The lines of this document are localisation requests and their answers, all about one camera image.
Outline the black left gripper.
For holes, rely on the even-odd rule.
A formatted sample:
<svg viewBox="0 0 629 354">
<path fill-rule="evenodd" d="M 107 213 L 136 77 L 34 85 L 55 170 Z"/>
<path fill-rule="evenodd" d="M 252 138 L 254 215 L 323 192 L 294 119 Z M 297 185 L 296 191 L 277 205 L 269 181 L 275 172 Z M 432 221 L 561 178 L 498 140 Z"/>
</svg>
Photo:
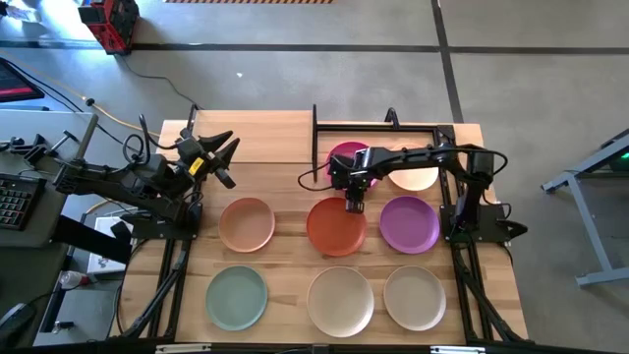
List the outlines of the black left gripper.
<svg viewBox="0 0 629 354">
<path fill-rule="evenodd" d="M 233 135 L 226 131 L 211 137 L 187 137 L 176 141 L 179 154 L 177 164 L 192 180 L 200 180 L 207 174 L 213 174 L 218 169 L 228 169 L 233 155 L 240 143 L 236 138 L 226 147 L 219 150 Z"/>
</svg>

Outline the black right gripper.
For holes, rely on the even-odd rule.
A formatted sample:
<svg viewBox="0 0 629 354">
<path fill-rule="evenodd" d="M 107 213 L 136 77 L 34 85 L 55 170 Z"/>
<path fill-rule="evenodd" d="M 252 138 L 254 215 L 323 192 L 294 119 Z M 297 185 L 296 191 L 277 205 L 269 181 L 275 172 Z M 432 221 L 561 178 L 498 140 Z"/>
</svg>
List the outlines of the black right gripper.
<svg viewBox="0 0 629 354">
<path fill-rule="evenodd" d="M 329 159 L 328 176 L 331 187 L 345 192 L 347 212 L 363 213 L 365 210 L 365 193 L 376 179 L 372 168 L 374 152 L 374 147 L 366 147 L 357 150 L 350 157 L 333 154 Z"/>
</svg>

